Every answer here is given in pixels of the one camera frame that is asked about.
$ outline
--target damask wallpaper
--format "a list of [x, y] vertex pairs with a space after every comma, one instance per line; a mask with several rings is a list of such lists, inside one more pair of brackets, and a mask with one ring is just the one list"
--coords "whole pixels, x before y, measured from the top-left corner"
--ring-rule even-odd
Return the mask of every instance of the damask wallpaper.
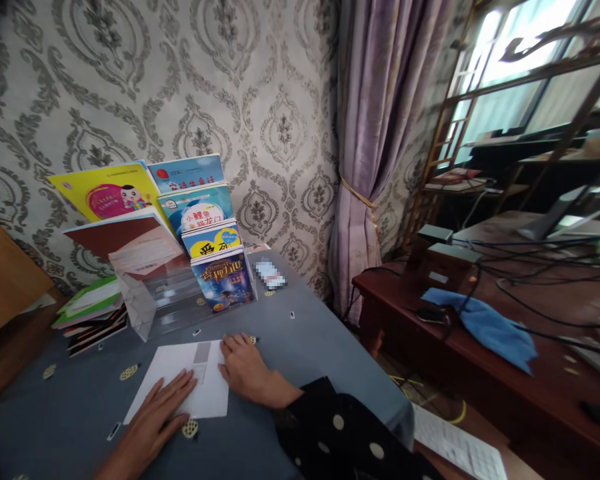
[[220, 152], [246, 242], [327, 296], [338, 8], [0, 2], [0, 225], [69, 292], [112, 272], [62, 234], [85, 219], [48, 175]]

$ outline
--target hand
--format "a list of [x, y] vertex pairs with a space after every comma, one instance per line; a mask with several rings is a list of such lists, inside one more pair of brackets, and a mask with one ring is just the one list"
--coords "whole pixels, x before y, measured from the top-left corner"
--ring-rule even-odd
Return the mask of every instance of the hand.
[[225, 364], [218, 365], [220, 373], [229, 388], [241, 397], [271, 409], [284, 409], [304, 393], [278, 370], [267, 368], [246, 334], [224, 335], [220, 350], [225, 356]]
[[193, 370], [182, 370], [164, 389], [164, 378], [153, 386], [131, 420], [96, 480], [136, 480], [158, 456], [162, 447], [189, 420], [184, 413], [170, 420], [173, 412], [193, 391]]

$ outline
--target purple curtain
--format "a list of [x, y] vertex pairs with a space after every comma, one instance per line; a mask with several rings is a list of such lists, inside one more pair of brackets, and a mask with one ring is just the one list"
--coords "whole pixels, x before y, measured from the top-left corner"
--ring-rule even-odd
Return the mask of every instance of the purple curtain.
[[[340, 176], [373, 202], [402, 158], [455, 0], [343, 2], [338, 58]], [[372, 208], [341, 184], [329, 246], [334, 306], [349, 306], [351, 279], [380, 264]], [[357, 325], [361, 302], [348, 319]]]

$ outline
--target blue cloth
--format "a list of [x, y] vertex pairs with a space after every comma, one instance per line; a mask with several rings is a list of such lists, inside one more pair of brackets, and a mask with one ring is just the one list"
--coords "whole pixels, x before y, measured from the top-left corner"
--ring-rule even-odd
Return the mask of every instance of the blue cloth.
[[[456, 311], [460, 309], [466, 298], [466, 295], [436, 288], [430, 288], [422, 296], [422, 300], [436, 305], [450, 305]], [[518, 330], [514, 327], [516, 325], [514, 322], [475, 298], [469, 299], [460, 318], [478, 342], [531, 375], [528, 362], [536, 358], [538, 352], [527, 332]]]

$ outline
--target sleeve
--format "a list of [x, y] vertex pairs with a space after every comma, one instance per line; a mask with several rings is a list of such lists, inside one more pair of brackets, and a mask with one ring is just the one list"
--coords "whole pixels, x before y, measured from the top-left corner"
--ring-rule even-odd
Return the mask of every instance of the sleeve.
[[336, 393], [328, 378], [302, 390], [274, 416], [280, 445], [306, 479], [443, 479], [356, 398]]

